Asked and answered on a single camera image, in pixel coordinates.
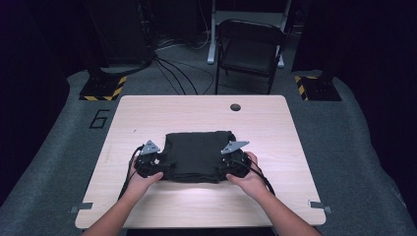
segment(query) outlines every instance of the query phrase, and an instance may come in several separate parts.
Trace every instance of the dark background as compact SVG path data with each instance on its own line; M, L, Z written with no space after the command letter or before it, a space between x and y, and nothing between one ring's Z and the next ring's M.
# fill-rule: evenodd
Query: dark background
M106 1L114 5L113 0ZM124 1L126 6L137 7L138 1L118 2L123 5ZM276 1L265 0L247 5L250 2L242 0L235 10L268 10L277 4ZM295 1L295 6L302 6L302 2L305 1ZM228 10L232 3L225 1L218 7ZM5 0L0 3L1 97L5 99L0 102L2 204L36 155L65 105L69 92L66 78L85 70L87 67L83 61L86 62L86 58L92 58L102 67L108 66L108 52L106 55L100 39L101 32L94 27L86 5L81 0L59 3L48 0ZM202 1L202 5L209 19L209 1ZM198 16L197 7L189 6L195 11L194 15L182 17ZM398 185L414 222L417 221L415 9L417 5L411 0L374 0L367 3L351 0L313 1L293 67L293 71L324 70L337 45L341 41L346 45L344 56L337 57L341 60L341 66L336 75L352 89L362 107L381 164ZM135 22L137 17L132 15L132 18L124 21L139 24ZM199 31L200 20L194 22L194 28ZM348 43L340 38L345 35L343 31L346 29L354 29L350 31L351 41ZM141 30L137 32L138 38L144 33ZM113 38L112 41L109 38L110 43L123 44L120 40ZM140 47L139 51L146 45L138 44L126 42L126 45ZM81 50L81 45L88 45L88 50L84 47ZM135 63L143 58L134 55L129 59Z

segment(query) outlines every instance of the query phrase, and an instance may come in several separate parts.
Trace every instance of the hand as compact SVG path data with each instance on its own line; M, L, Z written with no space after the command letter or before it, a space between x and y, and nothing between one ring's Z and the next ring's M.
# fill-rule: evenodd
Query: hand
M136 173L136 169L134 167L136 159L137 158L135 157L132 161L129 172L129 176L132 176L132 178L130 179L128 188L122 197L122 199L128 199L134 204L142 198L150 185L156 183L163 176L162 172L158 172L152 176L149 176L148 178L143 178L138 173Z
M258 158L253 153L249 151L246 151L246 153L254 163L258 164ZM251 167L262 173L258 166L254 163L251 164ZM226 178L230 182L238 185L243 190L243 192L255 200L265 192L269 193L264 180L252 170L249 171L249 173L244 178L239 178L232 174L227 174Z

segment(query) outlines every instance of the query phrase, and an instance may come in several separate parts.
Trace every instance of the person's left hand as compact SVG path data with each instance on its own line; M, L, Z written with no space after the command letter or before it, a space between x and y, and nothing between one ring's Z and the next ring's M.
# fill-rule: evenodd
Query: person's left hand
M156 183L160 178L162 178L163 173L158 172L152 176L149 176L148 178L143 178L138 173L136 173L136 169L134 167L135 161L136 157L132 161L129 173L129 176L133 176L130 179L128 188L122 198L129 199L129 201L137 203L147 192L149 186Z

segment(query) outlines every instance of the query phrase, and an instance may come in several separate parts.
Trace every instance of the person's right hand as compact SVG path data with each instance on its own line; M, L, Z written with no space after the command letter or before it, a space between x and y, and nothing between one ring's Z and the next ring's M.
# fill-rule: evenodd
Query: person's right hand
M254 163L258 164L258 158L253 153L249 151L245 152L249 155ZM251 164L251 167L261 173L261 170L254 163ZM243 192L245 192L254 200L256 200L259 196L264 195L265 193L269 193L264 180L252 170L249 171L249 173L244 178L239 178L232 174L227 174L226 178L230 182L238 185L243 190Z

